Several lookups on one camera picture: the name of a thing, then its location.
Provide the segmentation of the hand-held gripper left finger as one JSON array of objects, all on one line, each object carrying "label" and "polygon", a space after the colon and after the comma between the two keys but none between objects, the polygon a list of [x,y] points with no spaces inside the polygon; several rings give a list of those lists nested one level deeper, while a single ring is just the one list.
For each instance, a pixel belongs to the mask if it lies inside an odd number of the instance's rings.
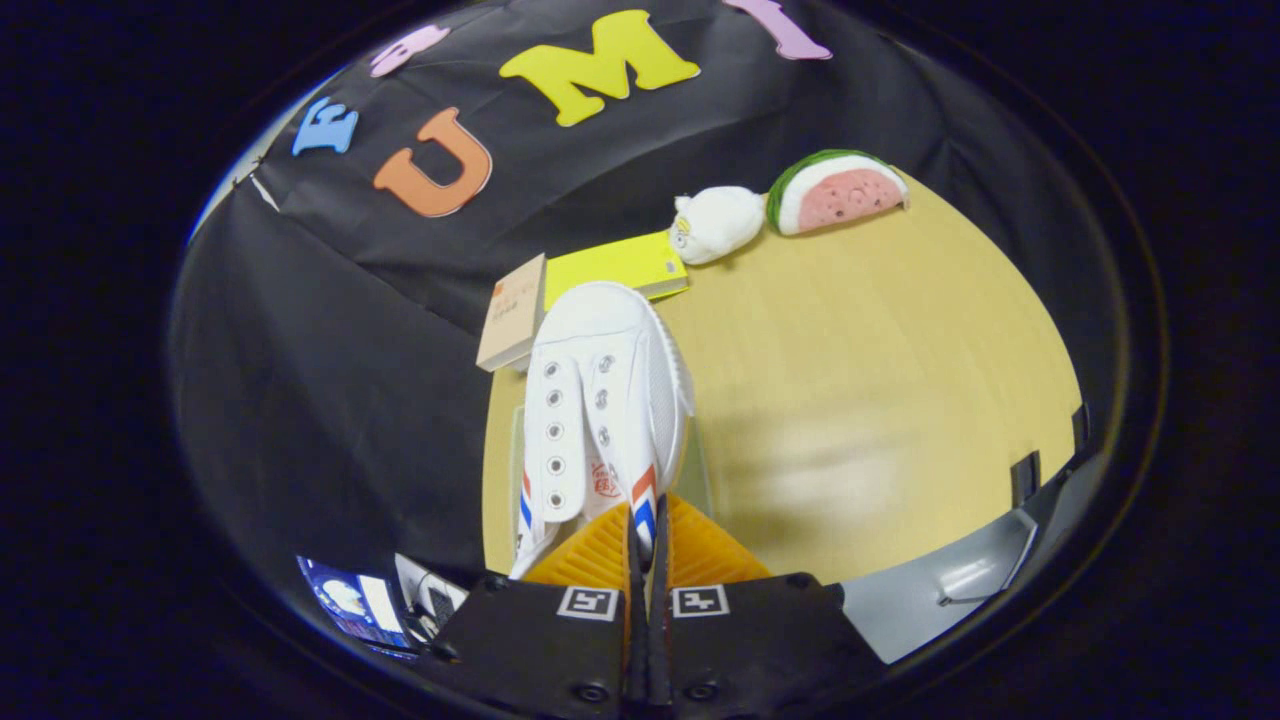
[{"label": "hand-held gripper left finger", "polygon": [[477,583],[415,665],[430,687],[535,719],[618,719],[646,698],[646,611],[621,503],[522,580]]}]

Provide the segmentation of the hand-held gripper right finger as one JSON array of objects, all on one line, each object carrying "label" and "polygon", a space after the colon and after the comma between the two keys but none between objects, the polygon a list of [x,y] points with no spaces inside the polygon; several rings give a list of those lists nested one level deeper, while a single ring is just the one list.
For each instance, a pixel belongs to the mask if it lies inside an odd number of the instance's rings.
[{"label": "hand-held gripper right finger", "polygon": [[810,717],[884,678],[836,591],[750,568],[741,544],[673,495],[659,507],[648,628],[658,717]]}]

